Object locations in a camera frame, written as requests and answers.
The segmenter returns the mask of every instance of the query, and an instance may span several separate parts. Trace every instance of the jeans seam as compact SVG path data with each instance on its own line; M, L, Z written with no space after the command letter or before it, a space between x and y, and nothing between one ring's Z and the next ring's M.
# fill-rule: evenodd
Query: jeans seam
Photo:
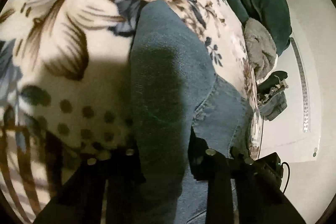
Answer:
M209 99L209 97L212 95L212 92L214 91L214 88L215 88L215 84L217 82L217 79L218 79L218 75L216 75L216 78L215 80L213 81L212 83L212 86L211 86L211 89L209 91L209 93L207 94L207 96L204 98L204 100L201 102L201 104L195 109L195 114L194 114L194 117L197 117L197 115L206 108L207 106L207 101Z
M199 217L201 214L205 213L206 211L207 211L207 210L203 210L203 211L202 211L201 213L199 213L198 215L196 215L196 216L192 217L191 219L189 219L189 220L187 221L187 224L190 223L190 221L194 220L195 218Z
M249 103L247 102L247 100L244 98L244 102L242 102L242 105L244 106L244 107L249 107ZM240 116L240 118L239 118L239 120L238 121L241 121L243 118L244 118L244 115L245 115L246 113L245 112L242 112L242 114L241 114L241 116ZM235 131L234 131L234 133L233 133L233 135L232 135L232 137L231 137L231 140L230 140L230 143L229 143L229 146L228 146L228 150L227 150L227 154L229 155L229 156L231 156L231 153L230 153L230 149L231 149L231 147L232 147L232 143L233 143L233 140L234 140L234 138L235 138L235 136L236 136L236 131L237 131L237 127L239 126L239 122L237 122L237 125L236 125L236 128L235 128ZM248 137L247 137L247 134L248 134L248 129L246 129L246 132L245 132L245 138L244 138L244 142L246 142L246 140L248 139Z

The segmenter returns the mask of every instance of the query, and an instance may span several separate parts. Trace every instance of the polka dot pattern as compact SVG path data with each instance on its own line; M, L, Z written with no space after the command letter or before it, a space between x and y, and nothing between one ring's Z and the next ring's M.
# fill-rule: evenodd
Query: polka dot pattern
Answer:
M87 119L90 119L95 115L94 111L92 110L90 106L83 107L82 114L83 114L83 117Z
M115 119L115 115L111 111L105 112L104 121L106 123L113 123L114 119Z
M40 125L40 129L47 130L48 122L47 122L46 118L44 118L43 116L39 116L39 117L36 118L36 120L38 121L38 123Z
M82 137L83 140L89 140L89 139L92 138L92 136L93 136L93 133L92 133L91 130L89 130L89 129L82 129L81 130L81 137Z
M70 134L70 130L65 123L59 123L57 126L57 131L62 136L68 136Z
M69 100L61 100L59 103L59 107L63 113L71 113L72 112L72 105Z
M110 141L112 141L112 140L113 140L113 134L110 133L110 132L105 132L105 133L104 133L104 140L105 140L106 142L110 142Z

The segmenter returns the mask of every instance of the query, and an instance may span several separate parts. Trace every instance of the white wall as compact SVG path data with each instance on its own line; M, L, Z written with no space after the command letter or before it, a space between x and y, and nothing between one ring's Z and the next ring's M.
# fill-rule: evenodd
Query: white wall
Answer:
M317 160L320 154L321 137L321 96L316 64L305 32L293 10L290 10L290 14L293 29L291 36L296 41L304 69L308 105L303 104L298 61L290 45L278 58L276 67L276 70L288 72L286 83L289 88L285 90L287 108L273 121L264 121L260 151L260 157L277 152L280 159L288 163ZM306 116L304 116L304 107L308 111Z
M291 164L286 191L311 224L320 218L336 193L336 8L330 0L287 1L311 48L322 100L319 156L316 161Z

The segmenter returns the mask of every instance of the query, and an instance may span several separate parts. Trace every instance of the bed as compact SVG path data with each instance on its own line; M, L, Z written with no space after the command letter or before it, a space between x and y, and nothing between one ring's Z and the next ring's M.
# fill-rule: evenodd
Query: bed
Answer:
M4 6L0 188L21 222L34 221L80 165L79 154L104 160L126 145L128 55L141 8L151 1L8 0ZM249 100L249 146L258 158L261 117L241 23L226 0L164 1L204 42L216 72Z

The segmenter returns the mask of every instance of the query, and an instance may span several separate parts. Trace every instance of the metal rivet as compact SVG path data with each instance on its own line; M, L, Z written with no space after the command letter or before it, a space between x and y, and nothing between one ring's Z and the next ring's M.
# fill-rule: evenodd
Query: metal rivet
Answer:
M216 153L216 150L213 150L213 149L207 149L205 150L205 153L209 156L213 156L215 153Z
M126 156L133 156L134 155L134 150L133 149L127 149L126 150Z
M87 165L94 165L96 164L97 160L95 158L90 158L87 160Z

